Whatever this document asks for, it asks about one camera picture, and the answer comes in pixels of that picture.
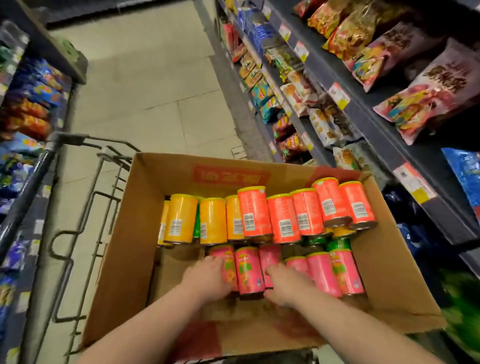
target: hand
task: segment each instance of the hand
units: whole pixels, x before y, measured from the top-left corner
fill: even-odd
[[[274,288],[266,290],[264,297],[282,307],[295,308],[299,296],[315,287],[307,276],[281,263],[267,267],[265,272],[272,278]]]
[[[225,298],[233,288],[222,278],[225,261],[215,256],[207,256],[204,260],[188,267],[183,275],[181,285],[200,300],[200,304],[218,301]]]

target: cardboard box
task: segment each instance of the cardboard box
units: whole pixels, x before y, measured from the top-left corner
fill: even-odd
[[[362,181],[378,218],[378,226],[362,231],[351,243],[368,298],[348,297],[349,301],[402,333],[444,328],[440,308],[371,175],[327,167],[140,153],[133,161],[83,345],[102,338],[140,312],[149,300],[167,293],[180,283],[185,269],[203,257],[200,247],[177,246],[163,250],[160,265],[155,263],[166,195],[225,197],[241,187],[264,185],[270,196],[310,187],[328,176],[340,182]],[[177,340],[169,362],[323,343],[293,310],[265,300],[223,300],[200,311]]]

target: person's right hand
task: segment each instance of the person's right hand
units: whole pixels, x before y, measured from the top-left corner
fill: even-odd
[[[265,272],[272,278],[274,288],[266,290],[264,297],[282,307],[295,308],[301,293],[315,287],[303,273],[282,263],[267,267]]]

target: person's right arm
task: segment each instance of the person's right arm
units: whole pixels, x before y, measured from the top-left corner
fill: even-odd
[[[349,364],[443,364],[436,356],[372,316],[318,290],[283,264],[269,266],[272,302],[296,309]]]

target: red label on box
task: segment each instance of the red label on box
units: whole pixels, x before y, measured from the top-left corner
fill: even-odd
[[[235,186],[266,185],[270,172],[261,170],[243,170],[228,167],[195,165],[192,180],[199,183],[230,184]]]

